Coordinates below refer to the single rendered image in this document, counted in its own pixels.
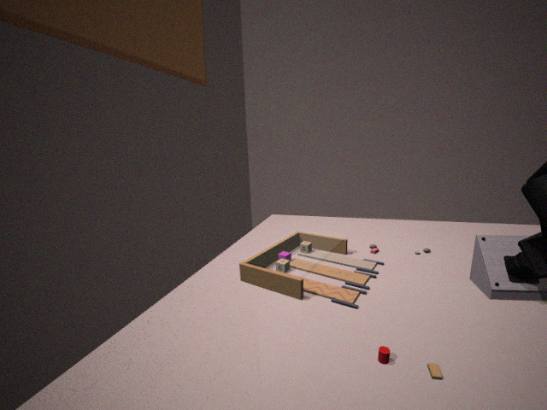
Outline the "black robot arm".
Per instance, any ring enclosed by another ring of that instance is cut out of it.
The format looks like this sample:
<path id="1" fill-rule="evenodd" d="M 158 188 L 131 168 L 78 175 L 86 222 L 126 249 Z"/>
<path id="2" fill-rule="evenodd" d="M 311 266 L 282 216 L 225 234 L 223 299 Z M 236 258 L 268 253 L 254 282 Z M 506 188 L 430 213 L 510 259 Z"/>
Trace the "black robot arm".
<path id="1" fill-rule="evenodd" d="M 516 256 L 505 255 L 503 259 L 510 282 L 539 284 L 539 278 L 547 278 L 547 162 L 526 181 L 521 191 L 539 218 L 541 232 L 520 240 L 521 252 Z"/>

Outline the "tan flat rectangular block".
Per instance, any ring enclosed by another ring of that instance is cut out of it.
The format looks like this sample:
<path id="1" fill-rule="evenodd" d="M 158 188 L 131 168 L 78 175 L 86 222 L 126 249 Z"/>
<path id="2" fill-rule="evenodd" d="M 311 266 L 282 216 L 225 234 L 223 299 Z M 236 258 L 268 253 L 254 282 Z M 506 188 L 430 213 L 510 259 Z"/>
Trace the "tan flat rectangular block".
<path id="1" fill-rule="evenodd" d="M 440 370 L 438 369 L 438 364 L 427 363 L 427 366 L 428 366 L 428 370 L 430 372 L 430 375 L 431 375 L 432 379 L 442 380 L 443 377 L 441 375 Z"/>

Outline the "red cylinder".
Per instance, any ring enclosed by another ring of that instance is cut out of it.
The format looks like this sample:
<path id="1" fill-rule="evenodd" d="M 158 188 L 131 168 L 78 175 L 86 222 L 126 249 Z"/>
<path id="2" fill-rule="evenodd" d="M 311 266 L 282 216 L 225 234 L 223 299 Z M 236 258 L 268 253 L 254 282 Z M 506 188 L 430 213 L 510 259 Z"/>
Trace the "red cylinder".
<path id="1" fill-rule="evenodd" d="M 389 362 L 389 359 L 390 359 L 390 349 L 385 346 L 379 347 L 379 363 L 383 365 L 387 364 Z"/>

